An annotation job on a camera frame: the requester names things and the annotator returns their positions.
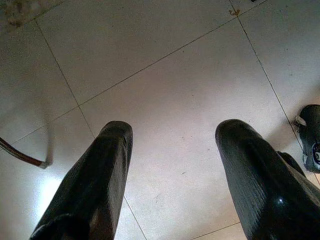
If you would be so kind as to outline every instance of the floor tile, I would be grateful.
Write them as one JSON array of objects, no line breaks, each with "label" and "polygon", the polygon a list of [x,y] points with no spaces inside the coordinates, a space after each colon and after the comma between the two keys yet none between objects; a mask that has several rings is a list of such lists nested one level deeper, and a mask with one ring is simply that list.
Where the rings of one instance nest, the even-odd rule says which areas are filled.
[{"label": "floor tile", "polygon": [[69,0],[37,19],[79,103],[231,20],[227,0]]},{"label": "floor tile", "polygon": [[239,221],[214,140],[221,121],[242,119],[275,148],[297,142],[237,19],[81,109],[94,134],[111,120],[132,125],[125,196],[147,239],[192,239]]},{"label": "floor tile", "polygon": [[240,14],[254,8],[255,6],[267,1],[267,0],[230,0],[235,10],[240,10]]},{"label": "floor tile", "polygon": [[320,104],[320,2],[268,0],[240,16],[253,47],[292,121]]},{"label": "floor tile", "polygon": [[241,224],[235,224],[195,240],[247,240]]},{"label": "floor tile", "polygon": [[0,37],[0,136],[12,143],[77,106],[34,21]]},{"label": "floor tile", "polygon": [[127,202],[123,199],[114,240],[146,240]]},{"label": "floor tile", "polygon": [[13,145],[39,160],[52,158],[45,170],[0,152],[1,239],[25,240],[31,235],[63,177],[92,141],[76,108]]}]

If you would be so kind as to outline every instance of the tile grout line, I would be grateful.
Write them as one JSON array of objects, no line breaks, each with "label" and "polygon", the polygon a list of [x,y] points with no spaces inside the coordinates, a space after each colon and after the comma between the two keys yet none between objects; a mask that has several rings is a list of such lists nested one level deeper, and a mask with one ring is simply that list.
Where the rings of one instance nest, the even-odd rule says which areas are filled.
[{"label": "tile grout line", "polygon": [[230,227],[232,227],[232,226],[234,226],[234,225],[237,225],[237,224],[239,224],[239,223],[240,223],[240,222],[236,222],[236,223],[234,223],[234,224],[231,224],[231,225],[229,225],[229,226],[225,226],[225,227],[220,228],[220,229],[218,229],[218,230],[214,230],[214,231],[209,232],[209,233],[206,233],[206,234],[204,234],[204,235],[194,237],[194,238],[192,238],[192,239],[190,239],[190,240],[196,240],[196,239],[202,238],[202,237],[204,237],[204,236],[207,236],[207,235],[210,235],[210,234],[216,233],[216,232],[221,231],[221,230],[223,230],[223,229],[230,228]]},{"label": "tile grout line", "polygon": [[90,97],[88,100],[86,100],[86,101],[84,101],[83,103],[81,103],[81,104],[80,104],[80,106],[84,105],[85,103],[89,102],[90,100],[94,99],[95,97],[97,97],[97,96],[99,96],[99,95],[103,94],[104,92],[106,92],[106,91],[108,91],[108,90],[110,90],[110,89],[114,88],[115,86],[117,86],[117,85],[119,85],[119,84],[123,83],[124,81],[126,81],[126,80],[128,80],[129,78],[131,78],[131,77],[133,77],[133,76],[137,75],[138,73],[140,73],[140,72],[142,72],[142,71],[144,71],[144,70],[148,69],[148,68],[149,68],[149,67],[151,67],[152,65],[154,65],[154,64],[156,64],[156,63],[158,63],[158,62],[160,62],[161,60],[165,59],[166,57],[169,57],[170,55],[172,55],[172,54],[176,53],[177,51],[179,51],[179,50],[183,49],[184,47],[186,47],[186,46],[188,46],[188,45],[190,45],[190,44],[194,43],[195,41],[197,41],[197,40],[199,40],[199,39],[201,39],[201,38],[205,37],[206,35],[208,35],[208,34],[210,34],[210,33],[214,32],[215,30],[218,30],[219,28],[223,27],[224,25],[226,25],[226,24],[230,23],[231,21],[233,21],[233,20],[235,20],[235,19],[236,19],[236,17],[234,17],[234,18],[232,18],[232,19],[230,19],[230,20],[226,21],[225,23],[222,23],[221,25],[217,26],[216,28],[214,28],[214,29],[212,29],[212,30],[210,30],[210,31],[208,31],[208,32],[206,32],[206,33],[204,33],[204,34],[202,34],[202,35],[198,36],[197,38],[195,38],[195,39],[193,39],[193,40],[189,41],[188,43],[186,43],[186,44],[184,44],[184,45],[182,45],[182,46],[178,47],[176,50],[171,51],[171,52],[170,52],[170,53],[168,53],[167,55],[160,57],[158,60],[156,60],[156,61],[154,61],[154,62],[150,63],[149,65],[147,65],[147,66],[145,66],[145,67],[141,68],[140,70],[136,71],[135,73],[131,74],[130,76],[125,77],[123,80],[121,80],[121,81],[119,81],[119,82],[115,83],[114,85],[112,85],[112,86],[108,87],[107,89],[105,89],[105,90],[103,90],[103,91],[99,92],[98,94],[96,94],[96,95],[94,95],[94,96]]},{"label": "tile grout line", "polygon": [[145,232],[142,230],[142,228],[141,228],[141,226],[140,226],[140,224],[139,224],[139,222],[138,222],[138,220],[137,220],[137,218],[136,218],[136,215],[134,214],[134,211],[132,210],[132,208],[131,208],[131,206],[130,206],[128,200],[127,200],[127,198],[126,198],[125,196],[123,196],[123,198],[124,198],[126,204],[128,205],[128,207],[129,207],[129,209],[130,209],[130,212],[132,213],[132,215],[133,215],[133,217],[134,217],[134,220],[135,220],[136,224],[138,225],[138,227],[139,227],[142,235],[144,236],[144,239],[147,240],[147,237],[146,237],[146,235],[145,235]]},{"label": "tile grout line", "polygon": [[38,29],[39,29],[39,31],[40,31],[43,39],[44,39],[46,45],[47,45],[47,47],[48,47],[48,49],[49,49],[49,51],[50,51],[50,53],[51,53],[51,55],[52,55],[52,57],[53,57],[53,59],[54,59],[54,61],[55,61],[55,64],[58,66],[58,68],[59,68],[59,70],[60,70],[60,73],[62,74],[62,77],[63,77],[66,85],[68,86],[68,88],[69,88],[69,90],[70,90],[70,92],[71,92],[71,94],[72,94],[72,97],[73,97],[73,99],[75,100],[75,103],[76,103],[77,107],[79,108],[79,110],[80,110],[80,112],[81,112],[81,114],[82,114],[82,116],[83,116],[83,118],[84,118],[84,121],[85,121],[86,125],[88,126],[88,128],[89,128],[89,130],[90,130],[90,132],[91,132],[91,135],[93,136],[93,139],[94,139],[94,138],[95,138],[95,135],[94,135],[91,127],[89,126],[89,123],[88,123],[88,121],[87,121],[87,119],[86,119],[86,117],[85,117],[82,109],[80,108],[79,102],[77,101],[77,98],[76,98],[74,92],[72,91],[72,89],[71,89],[71,87],[70,87],[70,84],[68,83],[67,78],[66,78],[64,72],[62,71],[62,69],[61,69],[61,67],[60,67],[60,64],[58,63],[58,60],[57,60],[56,56],[54,55],[54,52],[52,51],[52,49],[51,49],[51,47],[50,47],[50,45],[49,45],[49,43],[48,43],[48,41],[47,41],[47,39],[46,39],[43,31],[42,31],[42,29],[41,29],[41,27],[40,27],[40,25],[39,25],[39,23],[38,23],[38,21],[37,21],[36,19],[35,19],[34,21],[35,21],[35,23],[36,23],[36,25],[37,25],[37,27],[38,27]]},{"label": "tile grout line", "polygon": [[75,107],[71,108],[70,110],[66,111],[65,113],[63,113],[63,114],[61,114],[61,115],[59,115],[59,116],[55,117],[54,119],[52,119],[52,120],[48,121],[47,123],[45,123],[45,124],[41,125],[40,127],[38,127],[37,129],[33,130],[32,132],[29,132],[29,133],[27,133],[26,135],[24,135],[24,136],[20,137],[18,140],[15,140],[14,142],[10,143],[10,145],[13,145],[13,144],[15,144],[15,143],[19,142],[20,140],[22,140],[22,139],[26,138],[26,137],[27,137],[27,136],[29,136],[30,134],[33,134],[34,132],[38,131],[39,129],[43,128],[44,126],[47,126],[47,125],[49,125],[49,124],[53,123],[55,120],[57,120],[57,119],[61,118],[62,116],[64,116],[64,115],[66,115],[66,114],[70,113],[72,110],[75,110],[76,108],[78,108],[78,106],[75,106]]},{"label": "tile grout line", "polygon": [[296,134],[295,128],[294,128],[293,124],[290,122],[289,117],[288,117],[288,115],[287,115],[287,113],[286,113],[286,111],[285,111],[285,109],[284,109],[284,107],[283,107],[283,105],[282,105],[282,103],[281,103],[281,101],[280,101],[280,98],[279,98],[279,96],[277,95],[277,92],[276,92],[273,84],[271,83],[271,81],[270,81],[270,79],[269,79],[269,76],[267,75],[267,72],[266,72],[266,70],[265,70],[265,68],[264,68],[264,66],[263,66],[260,58],[258,57],[258,54],[257,54],[257,52],[256,52],[256,50],[255,50],[255,48],[254,48],[251,40],[249,39],[249,36],[248,36],[248,34],[247,34],[247,32],[246,32],[246,30],[245,30],[242,22],[240,21],[239,17],[237,17],[237,19],[238,19],[238,21],[239,21],[239,23],[240,23],[240,25],[241,25],[241,28],[242,28],[242,30],[243,30],[246,38],[248,39],[248,42],[249,42],[249,44],[250,44],[250,46],[251,46],[251,48],[252,48],[252,50],[253,50],[253,52],[254,52],[254,54],[255,54],[255,57],[257,58],[260,66],[261,66],[261,68],[262,68],[262,71],[263,71],[266,79],[268,80],[268,82],[269,82],[269,84],[270,84],[270,86],[271,86],[271,88],[272,88],[272,91],[273,91],[273,93],[274,93],[274,95],[275,95],[275,97],[276,97],[276,99],[277,99],[277,101],[278,101],[278,103],[279,103],[279,105],[280,105],[280,107],[281,107],[284,115],[285,115],[286,120],[288,121],[288,123],[289,123],[289,125],[290,125],[290,127],[291,127],[291,130],[292,130],[292,132],[293,132],[293,134],[294,134],[294,136],[295,136],[295,138],[296,138],[296,140],[297,140],[300,148],[303,149],[302,146],[301,146],[301,144],[300,144],[300,142],[299,142],[299,138],[298,138],[298,136],[297,136],[297,134]]},{"label": "tile grout line", "polygon": [[49,8],[49,9],[41,12],[39,15],[36,15],[32,20],[37,20],[37,18],[42,17],[42,16],[45,15],[46,13],[50,12],[51,10],[57,8],[57,7],[60,6],[61,4],[65,3],[65,2],[68,2],[68,1],[69,1],[69,0],[63,0],[62,2],[59,2],[59,3],[56,4],[56,5],[53,5],[51,8]]}]

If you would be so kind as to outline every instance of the black shoe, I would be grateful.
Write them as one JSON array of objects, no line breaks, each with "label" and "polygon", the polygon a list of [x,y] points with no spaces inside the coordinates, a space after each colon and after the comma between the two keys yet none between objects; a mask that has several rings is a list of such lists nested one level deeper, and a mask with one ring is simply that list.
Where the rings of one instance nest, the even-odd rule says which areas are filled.
[{"label": "black shoe", "polygon": [[320,173],[320,105],[305,106],[295,118],[303,144],[305,168]]}]

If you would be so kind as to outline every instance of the shoe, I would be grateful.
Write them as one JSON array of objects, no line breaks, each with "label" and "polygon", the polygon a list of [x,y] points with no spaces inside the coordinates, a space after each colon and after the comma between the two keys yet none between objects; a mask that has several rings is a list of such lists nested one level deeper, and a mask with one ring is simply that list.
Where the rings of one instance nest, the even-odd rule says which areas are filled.
[{"label": "shoe", "polygon": [[303,145],[303,164],[313,173],[320,173],[320,105],[307,105],[295,118]]}]

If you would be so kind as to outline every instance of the white tile floor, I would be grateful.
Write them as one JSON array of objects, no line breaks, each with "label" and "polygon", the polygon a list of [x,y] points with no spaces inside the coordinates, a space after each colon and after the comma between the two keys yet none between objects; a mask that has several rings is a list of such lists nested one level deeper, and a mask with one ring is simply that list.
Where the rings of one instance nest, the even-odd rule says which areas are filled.
[{"label": "white tile floor", "polygon": [[319,11],[315,0],[66,0],[2,36],[0,136],[53,165],[0,151],[0,239],[30,236],[111,120],[134,132],[117,240],[246,239],[215,128],[242,119],[302,164],[287,117],[320,104]]}]

